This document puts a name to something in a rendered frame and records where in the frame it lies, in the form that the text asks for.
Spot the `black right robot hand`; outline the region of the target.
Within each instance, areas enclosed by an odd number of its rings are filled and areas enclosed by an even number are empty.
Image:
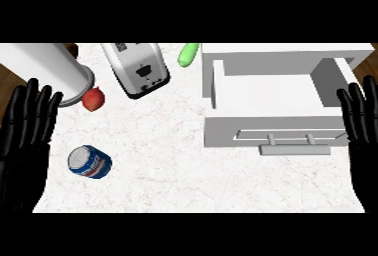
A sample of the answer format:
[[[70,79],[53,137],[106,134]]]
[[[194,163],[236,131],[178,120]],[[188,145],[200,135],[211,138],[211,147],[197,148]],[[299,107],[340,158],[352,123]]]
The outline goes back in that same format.
[[[363,85],[338,89],[348,139],[349,174],[354,194],[366,213],[378,214],[378,83],[370,75]]]

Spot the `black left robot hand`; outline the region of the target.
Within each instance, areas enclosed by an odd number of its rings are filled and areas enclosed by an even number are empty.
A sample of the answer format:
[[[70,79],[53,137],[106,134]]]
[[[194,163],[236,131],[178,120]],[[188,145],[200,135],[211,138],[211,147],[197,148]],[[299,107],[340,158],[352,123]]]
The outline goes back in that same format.
[[[0,126],[0,214],[30,213],[44,193],[61,97],[35,78],[13,90]]]

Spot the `blue and white can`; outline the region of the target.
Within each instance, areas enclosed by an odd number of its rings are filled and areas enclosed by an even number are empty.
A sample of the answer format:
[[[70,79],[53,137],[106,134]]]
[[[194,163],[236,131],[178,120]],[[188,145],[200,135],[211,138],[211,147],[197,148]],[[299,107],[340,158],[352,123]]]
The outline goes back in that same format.
[[[91,145],[82,145],[67,156],[67,169],[79,176],[91,179],[103,178],[110,170],[110,157]]]

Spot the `white open drawer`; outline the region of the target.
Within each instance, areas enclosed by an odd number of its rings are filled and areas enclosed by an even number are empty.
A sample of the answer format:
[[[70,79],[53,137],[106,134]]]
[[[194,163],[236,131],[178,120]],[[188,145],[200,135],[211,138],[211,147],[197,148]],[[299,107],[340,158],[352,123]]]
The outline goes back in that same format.
[[[323,59],[301,75],[228,76],[224,62],[214,61],[203,145],[299,145],[308,139],[321,145],[345,145],[336,90],[352,81],[342,58]]]

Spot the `red sweet potato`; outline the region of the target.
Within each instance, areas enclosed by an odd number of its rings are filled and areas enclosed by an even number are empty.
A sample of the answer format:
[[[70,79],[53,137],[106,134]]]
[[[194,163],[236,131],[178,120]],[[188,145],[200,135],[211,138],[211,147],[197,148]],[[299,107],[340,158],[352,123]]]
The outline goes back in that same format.
[[[104,94],[98,88],[92,88],[85,92],[81,102],[84,108],[89,112],[95,111],[101,107],[104,103]]]

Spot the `white cabinet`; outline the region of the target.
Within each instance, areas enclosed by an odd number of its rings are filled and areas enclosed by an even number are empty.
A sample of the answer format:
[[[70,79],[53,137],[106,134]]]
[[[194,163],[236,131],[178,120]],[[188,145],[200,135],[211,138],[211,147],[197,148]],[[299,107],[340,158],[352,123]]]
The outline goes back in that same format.
[[[211,97],[214,60],[227,75],[308,74],[323,58],[343,58],[354,69],[371,52],[369,43],[203,43],[202,97]]]

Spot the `silver and black toaster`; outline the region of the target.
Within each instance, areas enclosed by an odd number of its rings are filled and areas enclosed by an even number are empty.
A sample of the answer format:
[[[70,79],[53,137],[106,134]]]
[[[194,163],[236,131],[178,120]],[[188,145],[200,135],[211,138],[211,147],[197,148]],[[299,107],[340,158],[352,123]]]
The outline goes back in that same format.
[[[115,78],[131,99],[138,99],[169,82],[156,43],[103,43],[101,49]]]

